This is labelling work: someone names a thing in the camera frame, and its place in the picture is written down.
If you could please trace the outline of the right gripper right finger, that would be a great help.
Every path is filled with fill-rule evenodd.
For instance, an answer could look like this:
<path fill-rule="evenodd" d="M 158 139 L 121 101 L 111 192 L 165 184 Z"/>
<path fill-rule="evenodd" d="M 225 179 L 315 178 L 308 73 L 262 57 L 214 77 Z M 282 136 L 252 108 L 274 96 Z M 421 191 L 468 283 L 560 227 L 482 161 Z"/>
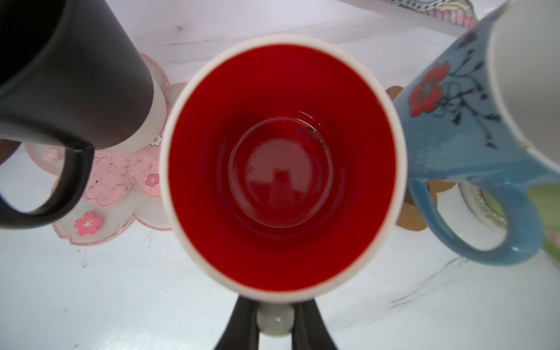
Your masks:
<path fill-rule="evenodd" d="M 315 299 L 293 305 L 295 323 L 292 330 L 293 350 L 337 350 Z"/>

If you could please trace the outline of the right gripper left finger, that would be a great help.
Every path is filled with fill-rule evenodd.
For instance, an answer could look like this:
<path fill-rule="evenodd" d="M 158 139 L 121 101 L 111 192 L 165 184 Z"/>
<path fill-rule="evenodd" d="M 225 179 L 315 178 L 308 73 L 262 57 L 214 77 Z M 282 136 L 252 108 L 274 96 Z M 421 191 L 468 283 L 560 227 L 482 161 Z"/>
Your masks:
<path fill-rule="evenodd" d="M 258 306 L 258 302 L 240 295 L 214 350 L 258 350 Z"/>

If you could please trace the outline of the brown paw coaster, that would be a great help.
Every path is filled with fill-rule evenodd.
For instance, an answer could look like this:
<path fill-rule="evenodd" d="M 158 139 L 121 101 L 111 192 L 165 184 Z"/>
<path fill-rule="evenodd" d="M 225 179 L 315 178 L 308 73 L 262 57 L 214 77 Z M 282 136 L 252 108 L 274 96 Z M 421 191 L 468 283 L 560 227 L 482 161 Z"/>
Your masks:
<path fill-rule="evenodd" d="M 441 180 L 429 180 L 427 189 L 433 203 L 438 205 L 438 194 L 452 189 L 456 184 L 454 182 L 445 182 Z M 428 225 L 421 216 L 411 194 L 407 191 L 403 202 L 400 215 L 398 217 L 397 226 L 405 230 L 419 232 L 427 229 Z"/>

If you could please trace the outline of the red interior white mug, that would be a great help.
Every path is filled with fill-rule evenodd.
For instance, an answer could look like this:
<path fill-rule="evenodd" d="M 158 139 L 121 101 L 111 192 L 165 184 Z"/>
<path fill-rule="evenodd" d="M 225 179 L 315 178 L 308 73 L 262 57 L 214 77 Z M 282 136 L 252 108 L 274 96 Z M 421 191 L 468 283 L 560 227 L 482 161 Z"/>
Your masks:
<path fill-rule="evenodd" d="M 396 224 L 406 147 L 379 81 L 305 36 L 265 36 L 211 59 L 164 131 L 160 187 L 178 242 L 286 335 L 298 303 L 352 279 Z"/>

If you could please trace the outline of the pink flower coaster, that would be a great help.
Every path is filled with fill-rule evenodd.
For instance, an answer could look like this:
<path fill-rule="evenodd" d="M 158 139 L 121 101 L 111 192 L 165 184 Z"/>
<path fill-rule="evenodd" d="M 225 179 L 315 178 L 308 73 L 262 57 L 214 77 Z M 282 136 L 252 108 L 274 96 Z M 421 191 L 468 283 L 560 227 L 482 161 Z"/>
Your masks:
<path fill-rule="evenodd" d="M 52 224 L 56 235 L 76 246 L 92 246 L 119 236 L 138 222 L 167 231 L 160 190 L 163 131 L 133 153 L 95 154 L 87 188 L 73 210 Z"/>

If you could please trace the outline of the patterned round white coaster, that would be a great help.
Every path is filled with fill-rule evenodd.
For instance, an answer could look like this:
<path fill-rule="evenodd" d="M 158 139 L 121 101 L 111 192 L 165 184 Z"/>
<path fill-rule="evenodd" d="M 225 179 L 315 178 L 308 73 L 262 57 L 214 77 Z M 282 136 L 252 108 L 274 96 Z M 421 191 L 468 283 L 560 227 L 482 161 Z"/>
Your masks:
<path fill-rule="evenodd" d="M 459 189 L 468 208 L 481 223 L 497 233 L 507 233 L 506 218 L 488 205 L 480 188 L 468 183 L 459 183 Z"/>

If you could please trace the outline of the white mug green handle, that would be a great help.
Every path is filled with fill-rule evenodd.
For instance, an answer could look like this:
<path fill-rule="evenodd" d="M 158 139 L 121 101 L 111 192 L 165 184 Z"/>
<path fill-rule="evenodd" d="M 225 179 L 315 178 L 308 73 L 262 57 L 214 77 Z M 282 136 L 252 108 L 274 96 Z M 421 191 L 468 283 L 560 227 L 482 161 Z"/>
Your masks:
<path fill-rule="evenodd" d="M 535 185 L 527 192 L 540 213 L 545 229 L 543 249 L 559 268 L 559 185 Z"/>

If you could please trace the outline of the white mug blue handle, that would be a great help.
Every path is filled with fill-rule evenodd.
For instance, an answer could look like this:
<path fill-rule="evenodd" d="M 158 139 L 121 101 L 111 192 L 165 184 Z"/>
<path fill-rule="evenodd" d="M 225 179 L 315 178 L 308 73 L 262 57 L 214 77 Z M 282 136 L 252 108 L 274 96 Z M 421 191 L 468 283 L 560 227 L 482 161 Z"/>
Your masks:
<path fill-rule="evenodd" d="M 506 1 L 459 36 L 394 101 L 408 150 L 408 192 L 429 229 L 486 265 L 535 256 L 545 229 L 528 196 L 559 183 L 559 3 Z M 489 193 L 507 220 L 504 241 L 479 250 L 440 215 L 430 180 Z"/>

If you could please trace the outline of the black mug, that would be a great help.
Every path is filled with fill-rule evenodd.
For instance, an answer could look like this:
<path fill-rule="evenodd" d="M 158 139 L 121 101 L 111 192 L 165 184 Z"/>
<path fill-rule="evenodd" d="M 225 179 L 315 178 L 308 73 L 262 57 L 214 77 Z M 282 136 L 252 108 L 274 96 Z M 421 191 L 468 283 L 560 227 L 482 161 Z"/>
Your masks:
<path fill-rule="evenodd" d="M 1 203 L 1 226 L 49 225 L 79 202 L 96 151 L 133 153 L 162 130 L 166 99 L 105 1 L 1 3 L 1 138 L 64 149 L 51 196 Z"/>

